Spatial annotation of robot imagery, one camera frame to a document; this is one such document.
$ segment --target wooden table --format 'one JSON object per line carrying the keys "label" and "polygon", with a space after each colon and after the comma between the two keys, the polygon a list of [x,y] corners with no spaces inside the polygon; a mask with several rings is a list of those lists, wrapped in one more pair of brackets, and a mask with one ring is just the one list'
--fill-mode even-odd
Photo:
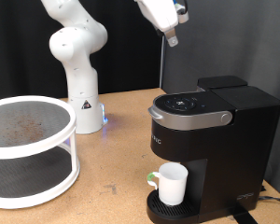
{"label": "wooden table", "polygon": [[[81,172],[77,182],[58,198],[31,208],[0,209],[0,224],[150,224],[147,196],[153,187],[147,174],[166,161],[150,149],[151,117],[147,109],[161,89],[100,95],[106,126],[78,135]],[[264,182],[261,195],[280,197]],[[259,224],[280,224],[280,202],[261,201],[250,214]],[[232,217],[207,222],[236,224]]]}

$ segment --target warning label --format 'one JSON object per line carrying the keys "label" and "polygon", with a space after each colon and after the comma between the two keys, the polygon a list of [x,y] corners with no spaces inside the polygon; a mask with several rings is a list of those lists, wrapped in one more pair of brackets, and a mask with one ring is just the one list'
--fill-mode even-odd
{"label": "warning label", "polygon": [[89,109],[91,108],[91,104],[88,103],[88,101],[85,101],[84,105],[82,106],[82,109]]}

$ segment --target black coffee maker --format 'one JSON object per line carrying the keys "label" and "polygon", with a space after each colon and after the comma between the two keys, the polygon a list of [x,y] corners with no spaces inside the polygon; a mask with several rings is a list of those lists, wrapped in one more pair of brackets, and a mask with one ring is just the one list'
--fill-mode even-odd
{"label": "black coffee maker", "polygon": [[152,151],[189,171],[182,204],[167,206],[157,190],[149,194],[154,223],[201,223],[258,202],[280,101],[238,77],[201,78],[197,90],[159,96],[148,110]]}

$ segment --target coffee cup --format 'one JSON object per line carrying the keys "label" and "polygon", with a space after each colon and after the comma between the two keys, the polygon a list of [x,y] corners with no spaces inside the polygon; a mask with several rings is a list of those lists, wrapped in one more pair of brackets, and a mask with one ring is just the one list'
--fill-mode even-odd
{"label": "coffee cup", "polygon": [[159,198],[167,205],[178,205],[184,200],[188,170],[185,166],[176,162],[166,162],[158,172],[152,172],[147,176],[149,185],[158,189],[151,179],[159,179]]}

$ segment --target blue led light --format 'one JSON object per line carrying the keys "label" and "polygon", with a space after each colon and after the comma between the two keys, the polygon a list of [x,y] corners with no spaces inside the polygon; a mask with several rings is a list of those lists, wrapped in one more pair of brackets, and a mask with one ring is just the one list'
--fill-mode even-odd
{"label": "blue led light", "polygon": [[107,123],[108,119],[105,117],[105,105],[102,104],[102,109],[103,109],[103,123]]}

